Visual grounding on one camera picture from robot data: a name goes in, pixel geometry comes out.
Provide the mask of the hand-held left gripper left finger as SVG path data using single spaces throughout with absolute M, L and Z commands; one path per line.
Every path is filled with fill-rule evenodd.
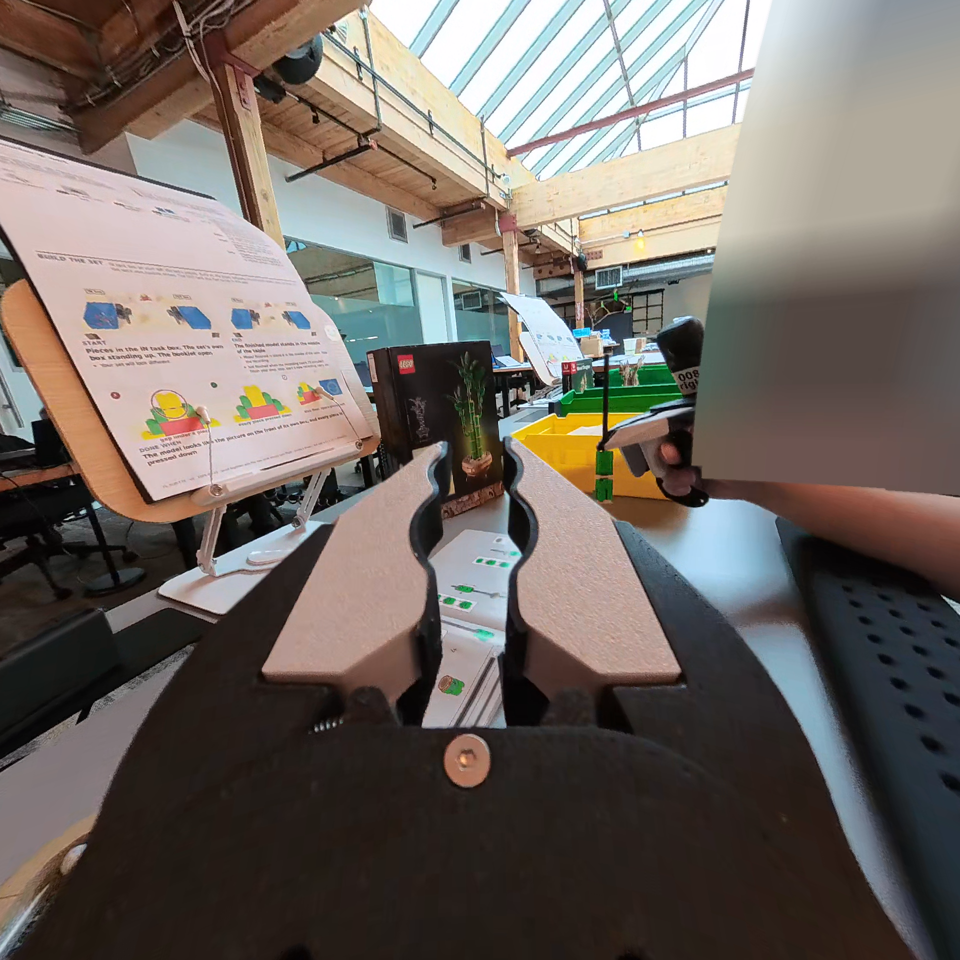
M 265 680 L 377 688 L 423 723 L 441 649 L 437 575 L 451 451 L 439 441 L 337 519 L 262 667 Z

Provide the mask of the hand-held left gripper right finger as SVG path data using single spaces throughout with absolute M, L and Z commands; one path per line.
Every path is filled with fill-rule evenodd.
M 672 688 L 677 655 L 615 519 L 516 439 L 503 442 L 509 575 L 501 695 L 509 727 L 564 697 L 591 722 L 620 688 Z

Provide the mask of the black rod with green bricks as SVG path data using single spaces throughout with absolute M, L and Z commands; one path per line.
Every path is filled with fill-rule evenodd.
M 613 347 L 604 348 L 604 393 L 601 437 L 596 447 L 596 482 L 595 498 L 598 503 L 609 503 L 614 499 L 614 452 L 606 449 L 609 437 L 609 388 L 611 388 L 611 356 Z

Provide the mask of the person's right forearm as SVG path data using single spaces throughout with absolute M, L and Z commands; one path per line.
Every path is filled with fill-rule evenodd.
M 711 497 L 750 501 L 806 532 L 910 570 L 959 600 L 959 498 L 884 488 L 700 480 Z

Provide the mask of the grey desk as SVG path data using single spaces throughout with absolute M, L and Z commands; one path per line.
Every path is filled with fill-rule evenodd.
M 688 511 L 669 500 L 616 499 L 611 508 L 705 596 L 748 642 L 795 713 L 862 871 L 915 957 L 936 953 L 861 770 L 854 741 L 814 655 L 808 619 L 772 513 L 720 499 Z M 105 789 L 161 690 L 190 648 L 88 719 L 55 728 L 3 769 L 1 881 L 40 866 L 89 829 Z

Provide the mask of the person's right hand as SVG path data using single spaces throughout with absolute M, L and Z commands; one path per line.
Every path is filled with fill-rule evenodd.
M 665 493 L 673 497 L 684 497 L 700 487 L 701 474 L 699 469 L 685 460 L 684 453 L 673 441 L 664 440 L 659 455 L 664 463 L 662 482 Z

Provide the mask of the green plastic bin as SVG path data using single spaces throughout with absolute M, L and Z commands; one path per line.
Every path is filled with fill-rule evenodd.
M 612 377 L 609 387 L 606 387 L 604 370 L 598 369 L 595 372 L 595 386 L 564 393 L 558 400 L 549 402 L 549 412 L 558 417 L 572 413 L 600 413 L 606 393 L 609 413 L 647 412 L 654 405 L 681 397 L 677 383 L 664 363 L 638 367 L 637 381 L 629 386 L 622 381 L 620 364 L 615 363 L 609 373 Z

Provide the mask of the yellow plastic bin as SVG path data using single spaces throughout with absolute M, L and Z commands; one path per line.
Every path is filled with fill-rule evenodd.
M 548 415 L 518 429 L 512 436 L 532 449 L 569 482 L 593 496 L 597 443 L 603 434 L 601 412 Z M 622 450 L 614 450 L 614 495 L 665 500 L 652 472 L 632 474 Z

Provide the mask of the open instruction booklet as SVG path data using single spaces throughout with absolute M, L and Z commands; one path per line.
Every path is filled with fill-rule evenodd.
M 505 724 L 501 656 L 510 575 L 520 551 L 505 532 L 464 530 L 431 557 L 438 585 L 441 660 L 424 728 Z

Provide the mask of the wooden document stand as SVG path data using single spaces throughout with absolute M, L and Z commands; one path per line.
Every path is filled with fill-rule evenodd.
M 564 363 L 584 359 L 571 328 L 543 298 L 505 291 L 500 297 L 517 314 L 520 345 L 543 384 L 555 386 Z

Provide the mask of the black set box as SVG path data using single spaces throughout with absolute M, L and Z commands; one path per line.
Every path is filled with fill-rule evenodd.
M 504 493 L 503 445 L 488 340 L 384 346 L 367 353 L 390 472 L 445 441 L 445 517 Z

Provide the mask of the black perforated panel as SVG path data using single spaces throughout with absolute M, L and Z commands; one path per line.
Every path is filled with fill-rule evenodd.
M 776 528 L 934 951 L 959 957 L 958 612 L 912 571 Z

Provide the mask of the black office chair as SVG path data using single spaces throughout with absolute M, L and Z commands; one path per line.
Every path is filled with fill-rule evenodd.
M 107 573 L 84 584 L 91 596 L 120 592 L 145 579 L 143 569 L 131 565 L 139 557 L 136 552 L 107 541 L 93 498 L 79 474 L 28 483 L 27 473 L 40 468 L 35 448 L 24 439 L 3 434 L 1 453 L 3 579 L 36 567 L 55 599 L 63 601 L 71 597 L 72 591 L 55 580 L 52 559 L 85 560 L 94 554 L 102 555 Z M 62 529 L 69 520 L 87 520 L 94 544 L 67 540 Z

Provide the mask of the printed instruction sheet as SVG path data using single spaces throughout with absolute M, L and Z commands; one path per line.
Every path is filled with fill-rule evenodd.
M 219 200 L 3 139 L 3 239 L 148 503 L 350 460 L 376 417 L 285 249 Z

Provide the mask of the instruction sheet on wooden stand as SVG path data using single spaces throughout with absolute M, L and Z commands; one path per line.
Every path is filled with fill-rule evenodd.
M 279 482 L 272 485 L 261 477 L 231 484 L 229 490 L 212 484 L 195 495 L 148 503 L 104 426 L 93 421 L 93 407 L 81 393 L 78 375 L 56 341 L 28 279 L 4 295 L 3 322 L 19 359 L 97 500 L 131 520 L 156 523 L 207 515 L 199 567 L 176 576 L 158 589 L 166 601 L 206 615 L 225 613 L 318 528 L 319 522 L 311 520 L 309 513 L 323 476 L 335 466 L 373 452 L 380 440 L 376 418 L 377 434 L 371 447 L 352 459 L 310 465 L 307 473 L 300 475 L 287 466 L 281 469 Z

